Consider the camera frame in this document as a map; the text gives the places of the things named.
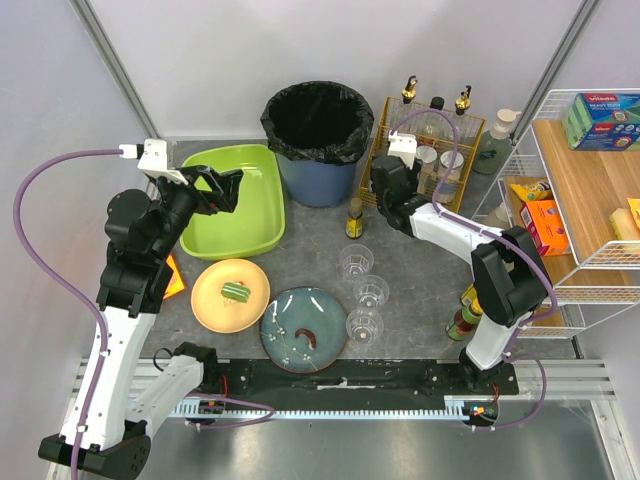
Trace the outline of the blue ceramic plate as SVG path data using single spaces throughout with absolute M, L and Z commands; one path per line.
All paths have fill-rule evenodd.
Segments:
M 278 295 L 260 322 L 260 338 L 279 368 L 311 374 L 330 366 L 347 340 L 346 315 L 326 291 L 297 287 Z

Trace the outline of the glass oil bottle gold spout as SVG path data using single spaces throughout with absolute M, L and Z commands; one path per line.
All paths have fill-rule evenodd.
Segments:
M 468 114 L 471 107 L 471 90 L 472 86 L 467 85 L 460 93 L 460 96 L 455 101 L 454 112 L 451 115 L 455 131 L 458 134 L 458 149 L 460 152 L 465 153 L 471 149 L 475 139 L 475 121 Z

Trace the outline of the small brown bottle tan cap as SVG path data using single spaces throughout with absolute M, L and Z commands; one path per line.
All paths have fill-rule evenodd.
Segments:
M 358 239 L 363 233 L 363 203 L 360 198 L 352 198 L 349 204 L 346 235 L 350 239 Z

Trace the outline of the green red sauce bottle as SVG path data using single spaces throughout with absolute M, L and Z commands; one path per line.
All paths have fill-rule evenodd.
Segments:
M 464 340 L 478 326 L 483 310 L 477 300 L 459 309 L 446 325 L 446 333 L 454 341 Z

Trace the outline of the blue label silver lid jar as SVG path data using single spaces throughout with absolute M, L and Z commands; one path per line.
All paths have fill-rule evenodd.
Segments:
M 441 154 L 439 163 L 438 176 L 445 178 L 445 181 L 439 190 L 437 201 L 446 204 L 452 202 L 457 193 L 464 157 L 460 152 L 449 150 Z

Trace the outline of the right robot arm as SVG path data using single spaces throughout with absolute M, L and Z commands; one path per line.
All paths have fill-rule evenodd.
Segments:
M 377 209 L 392 228 L 470 266 L 482 316 L 459 365 L 464 381 L 475 387 L 501 369 L 515 332 L 552 296 L 553 287 L 526 229 L 500 230 L 447 210 L 417 193 L 417 174 L 397 156 L 375 157 L 371 182 Z

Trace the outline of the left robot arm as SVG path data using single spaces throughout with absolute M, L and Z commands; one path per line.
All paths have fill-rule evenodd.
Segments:
M 151 441 L 192 391 L 220 383 L 215 349 L 185 342 L 160 375 L 130 402 L 141 348 L 160 312 L 172 276 L 169 254 L 195 214 L 231 213 L 243 172 L 183 167 L 155 179 L 160 196 L 125 190 L 107 207 L 107 263 L 96 298 L 100 324 L 74 410 L 38 455 L 108 479 L 135 479 Z

